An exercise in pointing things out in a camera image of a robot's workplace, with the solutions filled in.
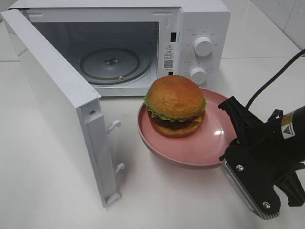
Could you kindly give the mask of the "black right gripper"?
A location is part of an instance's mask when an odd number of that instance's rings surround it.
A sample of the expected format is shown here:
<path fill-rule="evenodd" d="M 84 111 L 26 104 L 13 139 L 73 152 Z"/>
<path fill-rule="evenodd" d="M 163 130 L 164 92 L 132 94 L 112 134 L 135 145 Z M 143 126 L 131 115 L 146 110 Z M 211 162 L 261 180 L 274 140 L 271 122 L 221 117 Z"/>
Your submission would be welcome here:
<path fill-rule="evenodd" d="M 303 161 L 303 110 L 275 109 L 266 123 L 247 111 L 234 96 L 218 105 L 230 117 L 241 145 L 255 155 L 297 163 Z"/>

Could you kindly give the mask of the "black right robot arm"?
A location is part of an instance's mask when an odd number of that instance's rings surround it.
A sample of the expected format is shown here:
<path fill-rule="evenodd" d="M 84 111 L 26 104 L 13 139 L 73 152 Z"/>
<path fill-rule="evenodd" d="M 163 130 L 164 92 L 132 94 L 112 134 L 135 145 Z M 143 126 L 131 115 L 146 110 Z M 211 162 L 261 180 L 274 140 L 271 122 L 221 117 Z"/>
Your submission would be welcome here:
<path fill-rule="evenodd" d="M 237 136 L 234 143 L 261 167 L 291 167 L 305 160 L 304 107 L 287 114 L 274 110 L 266 123 L 233 96 L 218 107 L 230 117 Z"/>

